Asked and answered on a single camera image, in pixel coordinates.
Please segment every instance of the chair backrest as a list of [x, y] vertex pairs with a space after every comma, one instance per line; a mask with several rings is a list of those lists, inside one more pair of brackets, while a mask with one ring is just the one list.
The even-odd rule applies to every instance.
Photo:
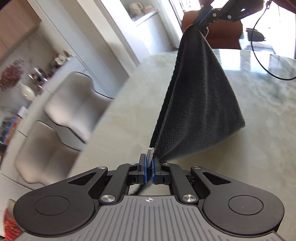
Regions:
[[[184, 13], [182, 21], [183, 32], [198, 16], [198, 11]], [[216, 21], [208, 25], [209, 33], [206, 37], [213, 49], [241, 49], [239, 37], [242, 35], [243, 27], [241, 21], [234, 23], [228, 21]]]
[[67, 178], [79, 153], [63, 144], [53, 128], [37, 121], [15, 166], [27, 183], [49, 185]]
[[47, 103], [45, 113], [86, 142], [111, 101], [93, 90], [89, 76], [72, 72]]

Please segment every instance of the beige chair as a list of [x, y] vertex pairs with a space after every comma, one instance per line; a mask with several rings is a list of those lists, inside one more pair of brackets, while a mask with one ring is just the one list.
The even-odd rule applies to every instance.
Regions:
[[111, 101], [93, 90], [90, 77], [72, 72], [46, 105], [45, 113], [86, 143]]
[[79, 153], [63, 144], [53, 128], [37, 121], [15, 166], [27, 183], [50, 185], [67, 178]]

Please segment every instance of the gray gripper base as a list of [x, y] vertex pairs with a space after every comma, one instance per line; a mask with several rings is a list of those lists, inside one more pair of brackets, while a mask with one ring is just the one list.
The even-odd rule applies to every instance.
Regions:
[[28, 233], [16, 241], [282, 241], [276, 233], [242, 238], [212, 227], [195, 206], [183, 205], [174, 196], [124, 196], [115, 205], [103, 206], [96, 217], [75, 233], [56, 238]]

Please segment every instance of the marble table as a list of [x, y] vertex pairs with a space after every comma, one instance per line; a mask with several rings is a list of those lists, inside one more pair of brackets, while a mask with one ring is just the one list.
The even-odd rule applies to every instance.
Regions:
[[[106, 111], [70, 176], [97, 166], [116, 169], [146, 153], [174, 69], [176, 52], [151, 56], [132, 74]], [[246, 50], [215, 50], [237, 96], [246, 127], [224, 142], [171, 162], [203, 166], [265, 189], [285, 206], [279, 234], [296, 237], [296, 81], [267, 74]], [[258, 52], [273, 74], [296, 76], [296, 60]], [[145, 194], [169, 194], [166, 186]]]

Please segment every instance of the orange chair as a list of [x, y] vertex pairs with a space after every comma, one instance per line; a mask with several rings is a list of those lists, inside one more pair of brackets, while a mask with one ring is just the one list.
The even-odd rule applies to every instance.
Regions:
[[[198, 11], [189, 11], [184, 13], [182, 21], [182, 30], [191, 25], [193, 20], [197, 17]], [[242, 35], [242, 22], [236, 21], [234, 23], [228, 21], [216, 21], [208, 25], [209, 34], [206, 40], [213, 49], [241, 49], [239, 44], [239, 37]]]

